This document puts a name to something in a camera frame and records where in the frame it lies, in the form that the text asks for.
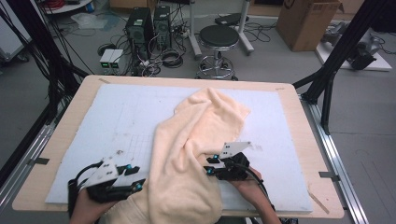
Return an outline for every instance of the hand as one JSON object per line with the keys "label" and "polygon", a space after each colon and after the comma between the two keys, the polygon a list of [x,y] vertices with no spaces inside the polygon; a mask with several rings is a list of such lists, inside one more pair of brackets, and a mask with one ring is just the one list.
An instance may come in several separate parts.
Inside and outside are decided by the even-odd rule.
{"label": "hand", "polygon": [[94,200],[90,199],[88,191],[86,189],[83,189],[78,194],[76,206],[69,223],[92,224],[116,203],[117,202],[97,203]]}
{"label": "hand", "polygon": [[[259,179],[262,179],[262,174],[260,174],[260,172],[255,170],[253,167],[249,167],[249,169]],[[262,200],[262,198],[265,198],[265,195],[262,193],[258,183],[251,176],[248,176],[246,180],[234,180],[229,182],[239,191],[245,200],[253,204],[255,207],[256,204]]]}
{"label": "hand", "polygon": [[[259,178],[262,179],[262,174],[252,167],[249,169]],[[246,180],[229,181],[239,193],[250,202],[257,210],[263,223],[266,224],[280,224],[275,211],[271,207],[267,197],[262,192],[259,184],[249,176]]]}

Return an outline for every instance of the peach towel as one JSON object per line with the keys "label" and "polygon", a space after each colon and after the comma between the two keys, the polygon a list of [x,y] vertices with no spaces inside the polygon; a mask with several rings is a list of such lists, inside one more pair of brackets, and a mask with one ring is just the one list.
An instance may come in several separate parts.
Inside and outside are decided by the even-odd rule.
{"label": "peach towel", "polygon": [[158,125],[149,177],[138,192],[106,214],[109,223],[215,223],[219,183],[207,176],[206,157],[240,134],[249,109],[215,89],[201,89]]}

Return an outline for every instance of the wooden table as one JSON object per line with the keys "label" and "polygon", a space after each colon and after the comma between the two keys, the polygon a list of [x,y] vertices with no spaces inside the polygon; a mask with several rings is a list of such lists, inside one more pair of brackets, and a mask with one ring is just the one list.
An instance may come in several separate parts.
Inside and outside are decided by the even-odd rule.
{"label": "wooden table", "polygon": [[[158,77],[105,77],[88,76],[84,79],[76,96],[64,113],[51,139],[47,143],[40,158],[49,159],[48,164],[36,164],[26,178],[12,206],[20,211],[66,211],[66,204],[49,204],[45,199],[55,179],[64,153],[72,143],[80,123],[90,108],[92,101],[101,85],[134,84],[143,86],[167,87],[213,87],[219,89],[240,89],[251,91],[276,91],[283,105],[283,110],[290,134],[293,139],[297,156],[304,173],[311,203],[314,211],[310,214],[282,213],[280,217],[325,217],[341,218],[343,207],[330,178],[322,178],[318,172],[328,169],[320,154],[317,141],[309,126],[297,92],[290,84],[243,82],[226,80],[203,80]],[[249,211],[224,211],[224,216],[251,217]]]}

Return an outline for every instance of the black cushion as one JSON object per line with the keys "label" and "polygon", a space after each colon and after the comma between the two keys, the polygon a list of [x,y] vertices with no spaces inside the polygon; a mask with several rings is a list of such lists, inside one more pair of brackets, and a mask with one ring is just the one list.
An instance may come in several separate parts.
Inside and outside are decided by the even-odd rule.
{"label": "black cushion", "polygon": [[225,25],[211,25],[199,33],[201,40],[213,47],[230,47],[238,42],[239,35],[235,29]]}

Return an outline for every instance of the computer case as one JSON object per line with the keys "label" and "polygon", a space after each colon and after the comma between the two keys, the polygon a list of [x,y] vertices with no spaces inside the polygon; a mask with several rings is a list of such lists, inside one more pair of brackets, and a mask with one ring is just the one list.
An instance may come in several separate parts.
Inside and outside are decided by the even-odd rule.
{"label": "computer case", "polygon": [[154,30],[157,36],[157,49],[172,47],[171,9],[169,6],[156,6],[154,11]]}
{"label": "computer case", "polygon": [[125,25],[131,48],[142,60],[148,60],[154,47],[154,30],[148,7],[134,7]]}

